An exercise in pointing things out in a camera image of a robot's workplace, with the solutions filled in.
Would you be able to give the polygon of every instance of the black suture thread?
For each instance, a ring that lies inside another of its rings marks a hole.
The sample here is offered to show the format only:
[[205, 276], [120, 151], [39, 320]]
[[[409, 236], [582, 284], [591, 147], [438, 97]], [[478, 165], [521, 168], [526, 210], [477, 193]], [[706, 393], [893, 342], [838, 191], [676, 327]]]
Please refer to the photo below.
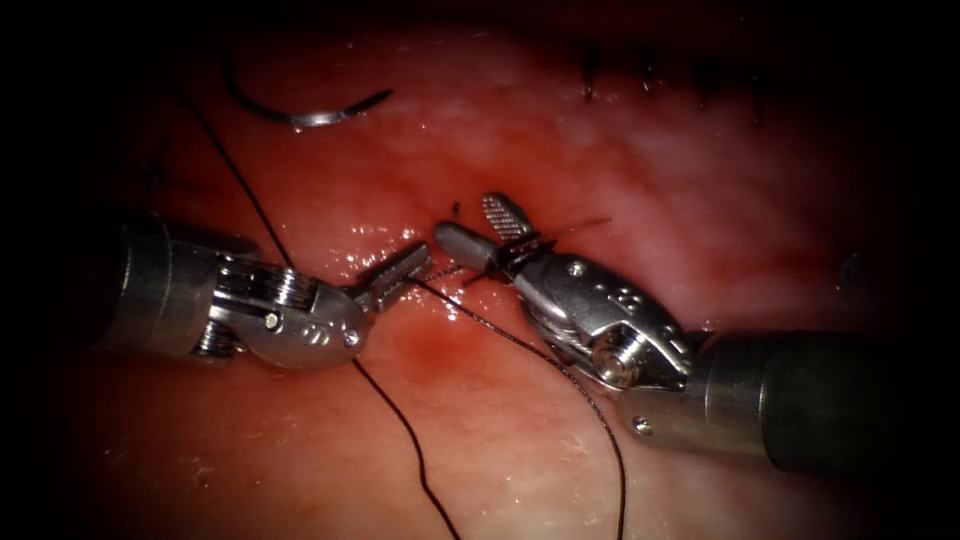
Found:
[[454, 302], [452, 298], [443, 294], [437, 289], [431, 287], [430, 285], [426, 284], [422, 280], [414, 279], [414, 278], [404, 278], [404, 279], [407, 282], [412, 283], [417, 287], [420, 287], [421, 289], [427, 291], [428, 293], [436, 296], [437, 298], [443, 300], [450, 307], [470, 317], [474, 321], [482, 324], [483, 326], [487, 327], [489, 330], [492, 330], [495, 334], [499, 335], [500, 337], [503, 337], [506, 340], [511, 341], [514, 344], [523, 347], [524, 349], [533, 353], [540, 359], [546, 361], [548, 364], [556, 368], [557, 371], [562, 373], [563, 376], [566, 377], [571, 384], [573, 384], [574, 388], [576, 388], [577, 391], [580, 392], [580, 395], [582, 395], [583, 398], [587, 400], [587, 404], [590, 405], [590, 408], [597, 415], [597, 418], [600, 420], [600, 425], [603, 426], [603, 430], [607, 433], [607, 438], [610, 439], [610, 444], [613, 446], [613, 453], [614, 455], [616, 455], [616, 458], [617, 458], [617, 469], [619, 470], [619, 473], [620, 473], [620, 508], [619, 508], [619, 516], [617, 517], [617, 540], [623, 540], [623, 521], [624, 521], [624, 514], [626, 512], [626, 501], [627, 501], [627, 475], [623, 468], [623, 454], [620, 453], [620, 444], [617, 443], [617, 438], [616, 436], [614, 436], [613, 430], [610, 428], [610, 424], [607, 422], [607, 418], [603, 415], [603, 411], [600, 410], [600, 407], [597, 406], [597, 402], [594, 401], [592, 397], [590, 397], [589, 393], [587, 393], [587, 389], [584, 388], [582, 384], [580, 384], [580, 381], [578, 381], [576, 377], [574, 377], [569, 371], [567, 371], [567, 368], [565, 368], [563, 364], [561, 364], [560, 362], [557, 362], [553, 358], [550, 358], [549, 355], [547, 355], [540, 349], [534, 347], [533, 345], [530, 345], [529, 343], [521, 340], [520, 338], [514, 336], [513, 334], [493, 324], [492, 322], [488, 321], [482, 316]]
[[454, 540], [460, 540], [460, 533], [457, 532], [457, 528], [454, 527], [453, 522], [450, 521], [450, 516], [447, 515], [447, 510], [443, 507], [443, 504], [440, 503], [440, 499], [433, 494], [433, 491], [430, 489], [430, 485], [427, 483], [427, 466], [423, 459], [423, 450], [420, 448], [420, 441], [417, 439], [416, 432], [413, 431], [413, 426], [410, 425], [410, 422], [407, 421], [407, 417], [400, 412], [400, 408], [397, 407], [397, 404], [393, 402], [392, 399], [387, 395], [387, 393], [380, 387], [379, 384], [373, 377], [367, 373], [367, 370], [360, 365], [360, 362], [356, 358], [353, 359], [353, 366], [357, 368], [357, 371], [370, 383], [370, 386], [380, 394], [380, 397], [386, 402], [387, 406], [397, 415], [397, 419], [400, 420], [400, 423], [403, 424], [403, 427], [407, 430], [407, 433], [410, 435], [410, 440], [413, 441], [413, 448], [417, 452], [417, 463], [420, 467], [420, 487], [423, 488], [423, 492], [427, 494], [427, 497], [430, 498], [430, 502], [433, 503], [433, 507], [437, 509], [437, 512], [440, 514], [440, 517], [443, 518], [443, 522], [447, 525], [447, 530], [450, 531], [450, 535], [453, 536]]
[[442, 278], [442, 277], [449, 276], [450, 274], [456, 274], [457, 272], [460, 272], [461, 270], [463, 270], [463, 265], [462, 265], [462, 264], [455, 264], [455, 265], [451, 266], [450, 268], [444, 268], [443, 270], [440, 270], [439, 272], [434, 272], [434, 273], [432, 273], [432, 274], [423, 276], [423, 279], [422, 279], [421, 281], [423, 281], [424, 283], [427, 283], [427, 282], [433, 281], [433, 280], [435, 280], [435, 279], [440, 279], [440, 278]]
[[223, 162], [227, 165], [227, 168], [230, 169], [230, 172], [233, 174], [233, 177], [236, 178], [237, 183], [240, 184], [240, 188], [243, 189], [243, 192], [246, 193], [247, 199], [250, 200], [250, 204], [253, 205], [253, 209], [256, 210], [257, 215], [260, 216], [260, 221], [263, 222], [263, 226], [267, 228], [267, 234], [270, 235], [270, 239], [273, 240], [274, 245], [277, 246], [277, 249], [280, 251], [280, 256], [283, 257], [283, 262], [290, 268], [293, 268], [293, 259], [290, 257], [290, 253], [287, 252], [287, 249], [283, 247], [283, 242], [280, 241], [280, 236], [277, 235], [277, 231], [273, 228], [273, 225], [270, 224], [270, 220], [267, 219], [267, 213], [263, 210], [263, 207], [260, 206], [260, 201], [257, 200], [257, 196], [253, 193], [253, 190], [250, 189], [250, 184], [247, 183], [243, 175], [240, 174], [240, 169], [237, 168], [236, 164], [233, 162], [233, 159], [230, 158], [230, 154], [227, 153], [227, 149], [224, 148], [223, 143], [220, 142], [220, 137], [217, 136], [216, 132], [213, 131], [213, 126], [210, 125], [210, 122], [207, 121], [206, 117], [203, 116], [203, 113], [200, 112], [200, 109], [193, 104], [187, 97], [183, 94], [180, 94], [180, 102], [183, 103], [183, 106], [190, 111], [190, 115], [193, 116], [194, 120], [200, 124], [203, 128], [203, 131], [206, 132], [207, 138], [210, 139], [210, 143], [213, 144], [213, 147], [216, 148], [217, 153], [220, 154], [220, 158], [223, 159]]
[[595, 96], [593, 85], [599, 70], [600, 51], [595, 45], [585, 45], [583, 56], [580, 58], [580, 80], [583, 83], [583, 102], [588, 105], [593, 102]]
[[[200, 110], [187, 99], [186, 96], [180, 95], [180, 100], [183, 105], [190, 111], [190, 114], [193, 115], [194, 119], [203, 126], [204, 131], [206, 131], [207, 136], [210, 138], [210, 141], [216, 147], [217, 152], [220, 154], [220, 157], [226, 162], [227, 167], [233, 173], [234, 178], [237, 179], [237, 182], [240, 183], [240, 186], [246, 192], [247, 197], [250, 198], [250, 202], [253, 203], [254, 208], [257, 210], [257, 214], [260, 216], [260, 220], [263, 222], [263, 225], [267, 228], [267, 231], [270, 233], [270, 238], [273, 240], [274, 244], [277, 246], [277, 249], [280, 251], [280, 254], [283, 256], [283, 260], [287, 266], [294, 268], [293, 259], [290, 257], [290, 254], [287, 253], [287, 250], [283, 247], [283, 243], [280, 242], [280, 237], [277, 236], [276, 231], [270, 225], [270, 221], [267, 219], [266, 214], [263, 211], [263, 208], [260, 206], [260, 203], [257, 202], [257, 197], [254, 195], [253, 190], [250, 189], [250, 185], [247, 184], [243, 176], [240, 174], [240, 170], [237, 169], [234, 165], [233, 160], [230, 159], [230, 155], [227, 153], [226, 148], [220, 143], [219, 137], [217, 137], [216, 132], [214, 132], [213, 127], [207, 122], [206, 118], [200, 113]], [[363, 369], [363, 366], [360, 365], [360, 362], [356, 358], [353, 359], [353, 366], [360, 372], [360, 375], [373, 387], [373, 389], [380, 395], [383, 401], [387, 404], [388, 407], [397, 415], [397, 418], [400, 420], [400, 423], [403, 424], [403, 427], [406, 428], [407, 433], [410, 435], [410, 440], [413, 442], [413, 447], [417, 453], [417, 461], [420, 467], [420, 486], [423, 488], [424, 493], [430, 499], [430, 502], [433, 503], [434, 508], [437, 509], [437, 512], [440, 513], [440, 517], [443, 518], [443, 522], [446, 523], [447, 529], [450, 531], [450, 534], [453, 536], [454, 540], [460, 540], [460, 534], [457, 532], [456, 527], [453, 526], [453, 523], [450, 521], [450, 516], [447, 515], [446, 509], [440, 503], [440, 500], [437, 499], [436, 495], [433, 494], [433, 491], [430, 490], [430, 486], [427, 484], [427, 471], [424, 465], [423, 451], [420, 448], [420, 440], [417, 439], [417, 434], [413, 431], [413, 427], [410, 425], [410, 422], [407, 421], [406, 416], [403, 415], [403, 412], [400, 411], [400, 408], [397, 407], [396, 403], [387, 396], [386, 392], [383, 391], [383, 388], [367, 373], [367, 370]]]

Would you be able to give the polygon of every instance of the curved suture needle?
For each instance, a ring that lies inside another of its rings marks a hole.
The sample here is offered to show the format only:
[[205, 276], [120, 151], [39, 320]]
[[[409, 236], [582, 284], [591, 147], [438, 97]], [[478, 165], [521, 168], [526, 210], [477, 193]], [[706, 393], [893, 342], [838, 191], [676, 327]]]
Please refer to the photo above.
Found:
[[233, 65], [231, 64], [230, 57], [228, 55], [223, 55], [222, 63], [223, 77], [227, 83], [227, 92], [229, 92], [230, 95], [237, 100], [241, 106], [243, 106], [243, 108], [272, 122], [289, 124], [299, 128], [339, 124], [348, 118], [353, 118], [358, 114], [370, 110], [381, 101], [387, 99], [390, 94], [393, 93], [393, 89], [381, 90], [372, 96], [368, 96], [354, 103], [353, 105], [348, 105], [347, 107], [337, 111], [317, 111], [306, 114], [293, 114], [271, 109], [270, 107], [254, 101], [254, 99], [248, 96], [243, 89], [240, 88], [240, 85], [237, 84], [236, 76], [233, 73]]

